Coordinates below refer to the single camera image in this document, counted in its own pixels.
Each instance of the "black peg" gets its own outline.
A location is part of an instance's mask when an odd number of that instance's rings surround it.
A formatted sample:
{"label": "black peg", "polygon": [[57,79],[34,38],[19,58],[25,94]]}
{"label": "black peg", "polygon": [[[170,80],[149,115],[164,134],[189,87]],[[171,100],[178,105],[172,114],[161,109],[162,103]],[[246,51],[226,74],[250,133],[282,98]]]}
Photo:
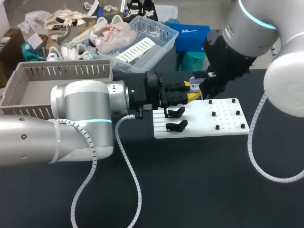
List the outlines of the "black peg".
{"label": "black peg", "polygon": [[169,131],[172,131],[172,132],[182,132],[183,130],[185,130],[187,125],[188,125],[187,120],[183,120],[179,124],[166,123],[166,129],[167,129],[167,131],[169,130]]}
{"label": "black peg", "polygon": [[169,117],[179,119],[179,118],[181,118],[181,116],[184,114],[185,111],[186,111],[185,107],[180,107],[177,111],[168,110],[168,115],[169,115]]}

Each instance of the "blue shoe box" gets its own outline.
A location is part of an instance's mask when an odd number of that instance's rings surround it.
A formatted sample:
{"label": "blue shoe box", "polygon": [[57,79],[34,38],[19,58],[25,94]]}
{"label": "blue shoe box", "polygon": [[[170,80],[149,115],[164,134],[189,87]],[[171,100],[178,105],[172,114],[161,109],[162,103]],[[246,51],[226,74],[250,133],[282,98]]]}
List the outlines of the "blue shoe box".
{"label": "blue shoe box", "polygon": [[210,27],[206,25],[182,25],[166,24],[171,29],[179,32],[175,40],[176,51],[197,51],[205,52],[203,42],[210,32]]}

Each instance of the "pink sneaker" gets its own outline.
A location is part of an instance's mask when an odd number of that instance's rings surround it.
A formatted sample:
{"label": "pink sneaker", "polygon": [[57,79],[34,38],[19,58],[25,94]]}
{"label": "pink sneaker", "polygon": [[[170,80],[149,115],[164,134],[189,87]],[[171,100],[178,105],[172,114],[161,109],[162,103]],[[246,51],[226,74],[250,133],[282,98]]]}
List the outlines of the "pink sneaker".
{"label": "pink sneaker", "polygon": [[137,38],[137,32],[133,30],[123,30],[120,32],[108,33],[104,39],[96,40],[96,48],[102,53],[116,51],[132,44]]}
{"label": "pink sneaker", "polygon": [[98,29],[95,29],[90,34],[90,41],[96,45],[96,40],[100,39],[102,40],[105,38],[109,33],[117,33],[121,31],[124,28],[130,28],[129,24],[126,22],[120,22],[117,24],[109,24],[106,26],[102,26]]}

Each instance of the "shoe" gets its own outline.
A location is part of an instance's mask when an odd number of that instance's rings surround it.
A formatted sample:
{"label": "shoe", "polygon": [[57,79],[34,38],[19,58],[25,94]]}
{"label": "shoe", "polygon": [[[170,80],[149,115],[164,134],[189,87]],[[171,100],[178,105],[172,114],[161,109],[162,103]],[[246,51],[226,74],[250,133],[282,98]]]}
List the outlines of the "shoe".
{"label": "shoe", "polygon": [[127,3],[129,12],[123,19],[124,22],[130,23],[136,16],[142,16],[143,4],[139,0],[131,0]]}
{"label": "shoe", "polygon": [[96,24],[94,26],[92,26],[90,29],[86,29],[85,31],[83,31],[83,29],[81,29],[79,31],[80,35],[75,37],[73,40],[72,40],[72,43],[73,44],[78,44],[78,43],[82,43],[85,41],[86,37],[87,37],[87,34],[91,31],[91,30],[96,30],[98,28],[101,28],[105,25],[107,25],[108,21],[105,19],[105,18],[98,18]]}
{"label": "shoe", "polygon": [[64,61],[67,60],[76,60],[76,48],[69,48],[66,46],[61,47],[61,56]]}
{"label": "shoe", "polygon": [[[91,5],[88,2],[84,3],[84,12],[88,13],[94,5]],[[105,0],[99,0],[99,7],[102,11],[101,17],[104,17],[108,23],[111,23],[113,17],[115,15],[121,15],[121,12],[117,7],[108,5]],[[93,15],[97,14],[98,7],[96,7],[95,11],[92,13]]]}
{"label": "shoe", "polygon": [[95,18],[84,18],[87,23],[78,26],[67,26],[66,33],[63,36],[59,36],[56,40],[59,46],[71,42],[75,37],[79,36],[80,30],[91,28],[96,24]]}
{"label": "shoe", "polygon": [[101,53],[109,54],[132,44],[136,38],[136,31],[124,29],[117,34],[109,33],[104,39],[96,40],[96,48]]}
{"label": "shoe", "polygon": [[48,30],[50,34],[65,34],[67,26],[78,26],[84,24],[85,21],[82,20],[82,18],[86,17],[96,18],[77,11],[58,10],[53,15],[45,18],[44,28]]}
{"label": "shoe", "polygon": [[50,47],[47,61],[63,61],[63,58],[56,47]]}
{"label": "shoe", "polygon": [[96,29],[90,33],[90,45],[95,47],[97,45],[100,45],[102,42],[108,42],[114,35],[116,35],[124,28],[131,29],[129,24],[126,22],[109,24],[99,29]]}
{"label": "shoe", "polygon": [[91,53],[83,44],[77,44],[76,47],[77,60],[99,59],[97,55]]}
{"label": "shoe", "polygon": [[119,16],[119,15],[115,15],[115,16],[113,17],[112,21],[111,21],[111,24],[112,24],[112,25],[113,25],[113,24],[118,24],[118,23],[120,23],[120,22],[123,22],[122,17]]}
{"label": "shoe", "polygon": [[85,2],[84,6],[83,6],[83,10],[84,10],[85,14],[90,15],[90,16],[97,16],[98,18],[103,16],[103,11],[102,11],[101,5],[99,3],[98,3],[98,5],[95,5],[95,4],[91,5],[90,3]]}
{"label": "shoe", "polygon": [[152,2],[152,0],[144,0],[143,3],[143,13],[144,13],[144,18],[149,18],[155,21],[158,21],[158,16],[156,13],[155,5]]}

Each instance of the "dark table surface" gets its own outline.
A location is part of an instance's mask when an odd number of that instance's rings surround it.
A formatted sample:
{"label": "dark table surface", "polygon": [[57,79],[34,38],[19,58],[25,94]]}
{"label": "dark table surface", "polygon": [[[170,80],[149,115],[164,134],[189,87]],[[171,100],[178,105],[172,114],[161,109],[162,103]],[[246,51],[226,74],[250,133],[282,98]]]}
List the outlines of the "dark table surface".
{"label": "dark table surface", "polygon": [[[265,70],[229,83],[218,98],[239,99],[248,122],[263,93]],[[164,80],[189,73],[162,74]],[[129,85],[143,75],[115,75]],[[266,102],[254,134],[258,164],[269,174],[289,177],[304,168],[304,119]],[[152,114],[128,120],[120,137],[142,188],[141,228],[303,227],[304,180],[278,184],[251,165],[247,136],[185,139],[153,137]],[[71,227],[74,194],[91,162],[37,164],[0,169],[1,228]],[[137,192],[124,158],[114,153],[98,162],[76,208],[80,228],[125,228],[134,217]]]}

